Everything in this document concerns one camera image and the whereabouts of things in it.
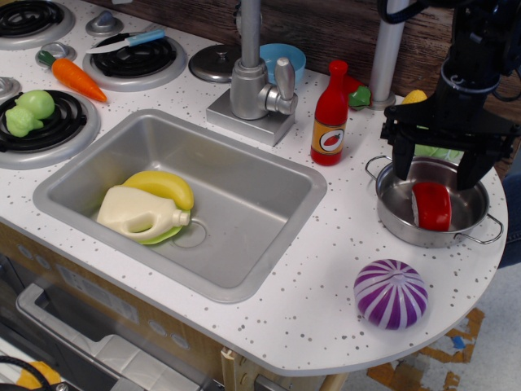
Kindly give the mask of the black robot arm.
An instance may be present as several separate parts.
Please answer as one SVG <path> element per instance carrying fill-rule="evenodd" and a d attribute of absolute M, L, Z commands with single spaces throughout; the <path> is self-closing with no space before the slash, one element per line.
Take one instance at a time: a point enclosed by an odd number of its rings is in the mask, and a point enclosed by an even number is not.
<path fill-rule="evenodd" d="M 473 187 L 512 151 L 520 126 L 484 109 L 501 77 L 520 71 L 518 1 L 417 1 L 394 13 L 377 3 L 382 21 L 404 22 L 428 7 L 452 8 L 452 43 L 432 96 L 385 109 L 381 136 L 392 145 L 394 174 L 408 176 L 418 145 L 462 152 L 457 187 Z"/>

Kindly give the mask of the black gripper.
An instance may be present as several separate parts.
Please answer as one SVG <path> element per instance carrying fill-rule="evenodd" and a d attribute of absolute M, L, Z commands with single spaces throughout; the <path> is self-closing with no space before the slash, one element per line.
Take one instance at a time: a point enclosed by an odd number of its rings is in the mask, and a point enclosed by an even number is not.
<path fill-rule="evenodd" d="M 520 125 L 488 110 L 474 108 L 462 97 L 427 96 L 420 103 L 385 109 L 381 138 L 393 146 L 395 175 L 407 179 L 417 144 L 464 152 L 458 165 L 457 189 L 474 187 L 512 150 Z"/>

